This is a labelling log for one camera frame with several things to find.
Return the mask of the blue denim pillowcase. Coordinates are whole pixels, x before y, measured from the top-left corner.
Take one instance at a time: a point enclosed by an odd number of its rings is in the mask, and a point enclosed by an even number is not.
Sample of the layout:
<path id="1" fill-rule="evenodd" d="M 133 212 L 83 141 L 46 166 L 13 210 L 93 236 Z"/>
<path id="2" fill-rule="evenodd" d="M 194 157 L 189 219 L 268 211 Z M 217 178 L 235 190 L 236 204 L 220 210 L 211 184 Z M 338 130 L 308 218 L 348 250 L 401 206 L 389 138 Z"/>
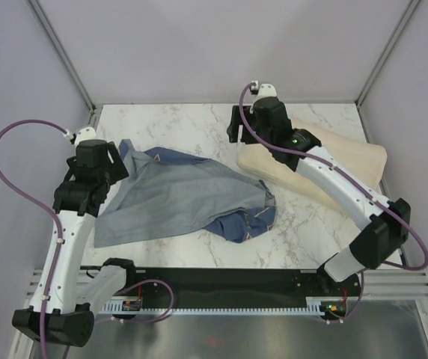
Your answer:
<path id="1" fill-rule="evenodd" d="M 137 151 L 127 139 L 119 151 L 129 176 L 96 220 L 97 248 L 198 230 L 242 243 L 275 222 L 275 196 L 261 180 L 164 147 Z"/>

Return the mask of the cream white pillow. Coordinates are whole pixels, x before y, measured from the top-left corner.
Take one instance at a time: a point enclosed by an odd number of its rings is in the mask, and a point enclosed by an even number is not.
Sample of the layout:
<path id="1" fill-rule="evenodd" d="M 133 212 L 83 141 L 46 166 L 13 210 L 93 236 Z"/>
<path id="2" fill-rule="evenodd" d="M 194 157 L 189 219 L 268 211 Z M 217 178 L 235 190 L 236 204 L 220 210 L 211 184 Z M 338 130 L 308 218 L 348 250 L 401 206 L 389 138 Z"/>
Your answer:
<path id="1" fill-rule="evenodd" d="M 384 147 L 355 141 L 297 118 L 293 118 L 291 123 L 292 127 L 306 129 L 320 139 L 334 160 L 358 180 L 373 189 L 379 187 L 388 158 Z M 257 175 L 263 180 L 302 194 L 332 209 L 340 212 L 343 210 L 309 179 L 275 161 L 271 153 L 261 144 L 242 145 L 238 150 L 236 163 L 244 171 Z"/>

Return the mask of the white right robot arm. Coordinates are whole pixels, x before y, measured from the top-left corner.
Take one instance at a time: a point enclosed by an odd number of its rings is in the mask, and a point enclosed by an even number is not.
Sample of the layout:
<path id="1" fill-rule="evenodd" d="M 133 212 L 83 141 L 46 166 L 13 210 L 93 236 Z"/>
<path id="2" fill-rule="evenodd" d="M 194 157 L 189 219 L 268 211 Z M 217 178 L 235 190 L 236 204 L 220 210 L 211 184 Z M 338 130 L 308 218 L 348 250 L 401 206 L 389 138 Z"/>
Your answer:
<path id="1" fill-rule="evenodd" d="M 410 205 L 403 199 L 392 201 L 354 178 L 320 139 L 292 126 L 277 97 L 264 97 L 251 107 L 234 105 L 227 135 L 231 143 L 262 144 L 275 161 L 322 189 L 360 230 L 347 248 L 321 265 L 316 279 L 323 294 L 335 294 L 353 274 L 377 269 L 407 240 Z"/>

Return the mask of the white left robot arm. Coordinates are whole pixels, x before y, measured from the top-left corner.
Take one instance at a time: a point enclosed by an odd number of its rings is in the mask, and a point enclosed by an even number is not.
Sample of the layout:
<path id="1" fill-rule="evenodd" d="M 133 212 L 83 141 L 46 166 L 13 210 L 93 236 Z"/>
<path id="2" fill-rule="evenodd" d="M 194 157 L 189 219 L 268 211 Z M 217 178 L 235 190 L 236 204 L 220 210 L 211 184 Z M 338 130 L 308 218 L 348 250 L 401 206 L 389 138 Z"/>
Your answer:
<path id="1" fill-rule="evenodd" d="M 93 127 L 77 130 L 74 145 L 69 170 L 54 193 L 57 220 L 39 283 L 27 308 L 14 312 L 12 325 L 40 343 L 83 347 L 98 312 L 116 292 L 136 291 L 138 276 L 132 260 L 109 258 L 94 279 L 77 288 L 100 208 L 128 172 L 115 144 L 98 138 Z"/>

